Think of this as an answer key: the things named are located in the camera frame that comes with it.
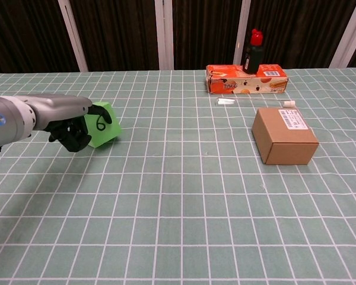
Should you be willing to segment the black bottle red cap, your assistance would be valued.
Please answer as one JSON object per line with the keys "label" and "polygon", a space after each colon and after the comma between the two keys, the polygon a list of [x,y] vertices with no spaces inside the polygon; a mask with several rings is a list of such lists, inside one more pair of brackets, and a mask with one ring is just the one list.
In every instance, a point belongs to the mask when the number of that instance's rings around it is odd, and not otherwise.
{"label": "black bottle red cap", "polygon": [[250,42],[247,45],[243,71],[247,74],[255,74],[258,72],[259,65],[263,58],[263,33],[254,28],[250,37]]}

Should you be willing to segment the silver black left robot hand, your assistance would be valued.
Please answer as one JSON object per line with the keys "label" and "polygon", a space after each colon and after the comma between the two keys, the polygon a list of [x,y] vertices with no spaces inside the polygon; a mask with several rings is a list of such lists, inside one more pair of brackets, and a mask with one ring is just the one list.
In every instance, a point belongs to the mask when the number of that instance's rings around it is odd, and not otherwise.
{"label": "silver black left robot hand", "polygon": [[110,113],[86,97],[65,94],[29,94],[23,100],[35,113],[36,131],[49,132],[49,142],[59,141],[68,151],[76,153],[91,141],[85,115],[101,116],[112,123]]}

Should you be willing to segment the green grid tablecloth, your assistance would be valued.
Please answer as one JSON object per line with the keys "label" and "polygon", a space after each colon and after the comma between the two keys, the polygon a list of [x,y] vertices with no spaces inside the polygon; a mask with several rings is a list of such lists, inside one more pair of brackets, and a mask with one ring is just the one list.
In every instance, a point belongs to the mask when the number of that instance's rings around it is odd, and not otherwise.
{"label": "green grid tablecloth", "polygon": [[[356,68],[287,74],[229,106],[203,70],[0,74],[0,95],[89,97],[122,127],[79,153],[45,132],[2,149],[0,285],[356,285]],[[308,164],[262,162],[266,100],[295,101]]]}

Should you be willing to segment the green numbered foam cube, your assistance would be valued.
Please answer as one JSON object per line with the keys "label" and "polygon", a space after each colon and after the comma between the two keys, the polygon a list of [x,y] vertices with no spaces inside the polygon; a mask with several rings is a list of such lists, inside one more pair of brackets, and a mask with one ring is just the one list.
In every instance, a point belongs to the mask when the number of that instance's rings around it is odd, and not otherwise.
{"label": "green numbered foam cube", "polygon": [[94,102],[93,105],[105,109],[112,119],[111,123],[107,123],[100,115],[87,114],[84,116],[88,134],[91,136],[88,145],[92,148],[97,148],[119,136],[122,129],[110,103]]}

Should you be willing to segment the brown cardboard box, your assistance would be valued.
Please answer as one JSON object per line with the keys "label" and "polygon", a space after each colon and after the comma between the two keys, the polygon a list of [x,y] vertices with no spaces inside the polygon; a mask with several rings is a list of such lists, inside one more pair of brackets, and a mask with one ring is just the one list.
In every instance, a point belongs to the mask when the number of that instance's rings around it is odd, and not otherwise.
{"label": "brown cardboard box", "polygon": [[252,134],[267,165],[306,165],[319,146],[298,109],[259,108]]}

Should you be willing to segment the orange printed carton box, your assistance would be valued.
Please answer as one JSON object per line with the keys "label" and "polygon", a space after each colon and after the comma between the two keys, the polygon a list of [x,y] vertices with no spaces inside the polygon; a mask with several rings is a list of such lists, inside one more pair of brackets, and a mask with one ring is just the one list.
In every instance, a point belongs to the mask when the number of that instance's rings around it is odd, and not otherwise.
{"label": "orange printed carton box", "polygon": [[206,85],[211,94],[284,93],[288,76],[277,64],[262,64],[247,74],[241,65],[207,65]]}

